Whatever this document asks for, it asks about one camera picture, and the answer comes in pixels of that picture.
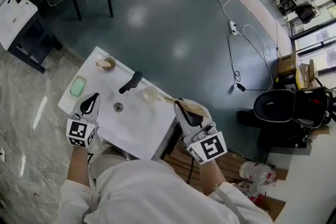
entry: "sleeve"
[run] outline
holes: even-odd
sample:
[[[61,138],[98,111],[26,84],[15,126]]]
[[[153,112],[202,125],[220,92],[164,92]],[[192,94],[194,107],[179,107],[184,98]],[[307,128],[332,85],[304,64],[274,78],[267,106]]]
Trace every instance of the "sleeve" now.
[[[243,193],[228,182],[224,182],[219,186],[219,189],[226,194],[230,201],[237,207],[240,214],[244,217],[247,223],[250,224],[271,224],[273,223],[270,216],[262,209],[258,208],[251,202]],[[214,192],[209,195],[209,198],[224,204],[223,200]]]
[[[82,224],[85,215],[97,207],[99,194],[85,185],[66,180],[60,192],[56,223]]]

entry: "green sponge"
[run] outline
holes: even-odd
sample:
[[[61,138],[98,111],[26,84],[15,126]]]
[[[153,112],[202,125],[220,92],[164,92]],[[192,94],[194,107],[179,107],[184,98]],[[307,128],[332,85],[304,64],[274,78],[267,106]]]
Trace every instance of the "green sponge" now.
[[[75,97],[80,97],[80,95],[83,92],[85,84],[86,79],[77,76],[71,86],[70,93]]]

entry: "sink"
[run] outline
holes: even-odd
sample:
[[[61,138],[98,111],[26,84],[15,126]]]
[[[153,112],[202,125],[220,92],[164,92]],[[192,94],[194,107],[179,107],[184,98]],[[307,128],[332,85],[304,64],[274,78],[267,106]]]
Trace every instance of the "sink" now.
[[[97,134],[140,159],[151,159],[175,118],[173,106],[165,101],[146,102],[142,90],[154,85],[144,78],[136,88],[120,94],[119,89],[132,78],[134,71],[119,61],[113,70],[98,69],[96,61],[106,55],[96,47],[76,74],[87,80],[81,97],[94,92],[100,94]],[[78,100],[70,94],[71,85],[72,82],[58,103],[68,114]]]

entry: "person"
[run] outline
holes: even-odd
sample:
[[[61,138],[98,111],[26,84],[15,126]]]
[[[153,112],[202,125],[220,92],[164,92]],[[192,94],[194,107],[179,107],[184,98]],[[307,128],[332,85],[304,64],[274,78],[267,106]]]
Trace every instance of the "person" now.
[[[75,146],[68,178],[60,190],[56,223],[272,223],[263,210],[226,182],[214,160],[200,165],[199,171],[203,193],[162,160],[127,161],[106,150],[88,166],[87,149]],[[96,180],[91,183],[95,187],[90,187],[89,176]],[[224,203],[218,191],[229,202]],[[230,202],[238,212],[229,209]]]

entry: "gray floor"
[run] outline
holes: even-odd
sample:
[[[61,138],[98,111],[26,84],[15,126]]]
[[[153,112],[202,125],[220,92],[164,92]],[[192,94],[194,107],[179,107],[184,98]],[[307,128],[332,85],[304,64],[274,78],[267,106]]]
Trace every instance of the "gray floor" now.
[[[261,0],[282,22],[272,0]],[[71,0],[43,14],[62,44],[85,59],[95,46],[114,55],[162,90],[175,97],[195,100],[208,107],[227,146],[246,157],[263,159],[256,145],[258,131],[240,126],[236,111],[251,108],[257,92],[241,92],[233,84],[227,48],[228,20],[217,0],[113,0],[114,18],[108,16],[106,0],[79,0],[83,21],[77,21]],[[251,24],[272,52],[268,58],[275,70],[275,43],[239,2],[225,7],[237,24]],[[250,30],[246,36],[257,45]],[[232,37],[235,68],[249,88],[268,88],[269,74],[253,48],[241,37]],[[41,74],[9,53],[0,50],[0,130],[22,154],[60,188],[71,154],[65,140],[66,115],[57,103],[82,61],[66,49],[46,59]],[[48,98],[35,129],[34,118],[43,97]],[[53,223],[59,191],[11,146],[5,145],[6,163],[0,162],[0,209],[8,224]]]

